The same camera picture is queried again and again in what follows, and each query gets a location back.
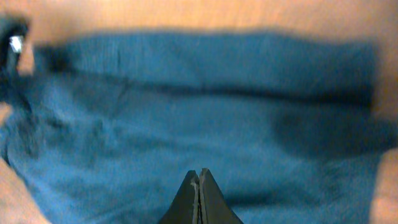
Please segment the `dark blue shorts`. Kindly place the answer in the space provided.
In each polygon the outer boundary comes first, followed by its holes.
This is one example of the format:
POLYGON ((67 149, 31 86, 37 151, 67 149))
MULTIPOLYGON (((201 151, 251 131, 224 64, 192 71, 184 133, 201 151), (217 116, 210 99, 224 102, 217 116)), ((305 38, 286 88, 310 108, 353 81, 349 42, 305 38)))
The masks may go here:
POLYGON ((1 157, 54 223, 156 223, 211 170, 244 223, 367 223, 397 126, 376 51, 270 32, 94 35, 4 72, 1 157))

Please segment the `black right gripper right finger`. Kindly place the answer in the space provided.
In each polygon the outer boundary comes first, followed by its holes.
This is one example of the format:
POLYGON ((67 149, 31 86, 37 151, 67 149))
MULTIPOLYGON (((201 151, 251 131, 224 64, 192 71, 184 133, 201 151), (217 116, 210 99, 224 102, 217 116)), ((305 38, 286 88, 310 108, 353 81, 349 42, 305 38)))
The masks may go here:
POLYGON ((201 224, 243 224, 226 203, 209 169, 203 168, 199 181, 201 224))

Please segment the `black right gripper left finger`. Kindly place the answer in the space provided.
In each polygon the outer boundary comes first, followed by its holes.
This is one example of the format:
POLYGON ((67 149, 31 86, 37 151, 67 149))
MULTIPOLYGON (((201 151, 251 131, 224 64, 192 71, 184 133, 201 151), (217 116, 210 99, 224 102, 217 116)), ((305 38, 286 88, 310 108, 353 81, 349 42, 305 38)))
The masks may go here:
POLYGON ((198 224, 199 178, 194 170, 187 172, 169 209, 158 224, 198 224))

